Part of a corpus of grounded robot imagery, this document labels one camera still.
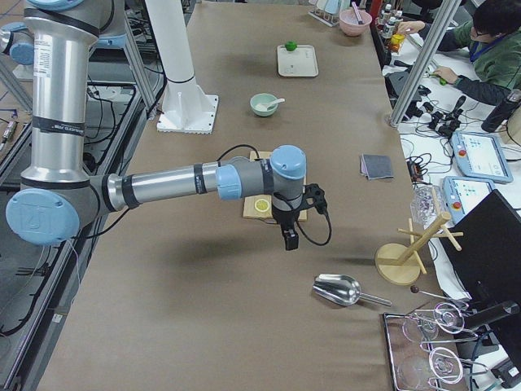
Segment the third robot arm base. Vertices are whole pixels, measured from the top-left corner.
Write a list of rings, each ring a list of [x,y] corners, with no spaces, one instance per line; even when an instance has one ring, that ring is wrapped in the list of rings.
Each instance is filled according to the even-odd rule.
[[[17,63],[13,74],[21,81],[33,79],[33,52],[33,35],[25,23],[11,22],[1,27],[1,53]]]

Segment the person's hand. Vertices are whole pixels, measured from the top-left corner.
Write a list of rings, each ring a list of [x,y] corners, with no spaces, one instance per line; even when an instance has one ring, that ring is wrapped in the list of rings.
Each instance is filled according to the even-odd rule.
[[[444,79],[448,84],[453,85],[458,80],[458,75],[449,67],[440,66],[432,74],[440,79]]]

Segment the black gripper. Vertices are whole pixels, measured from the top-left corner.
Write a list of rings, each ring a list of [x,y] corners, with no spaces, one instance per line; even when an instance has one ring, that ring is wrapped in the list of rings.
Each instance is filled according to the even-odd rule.
[[[304,185],[302,193],[293,200],[279,192],[273,193],[271,200],[272,216],[281,228],[287,251],[299,247],[295,224],[302,211],[315,208],[319,214],[326,215],[325,192],[316,183]]]

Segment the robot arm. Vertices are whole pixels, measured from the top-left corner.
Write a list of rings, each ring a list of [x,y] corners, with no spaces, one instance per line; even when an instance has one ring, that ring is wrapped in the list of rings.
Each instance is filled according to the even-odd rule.
[[[223,200],[269,195],[285,246],[296,249],[298,218],[326,214],[323,190],[308,184],[306,156],[282,145],[266,159],[189,165],[121,177],[83,167],[90,51],[129,42],[122,1],[28,1],[24,21],[34,39],[32,155],[21,188],[8,201],[9,227],[32,244],[71,239],[93,220],[154,200],[215,191]]]

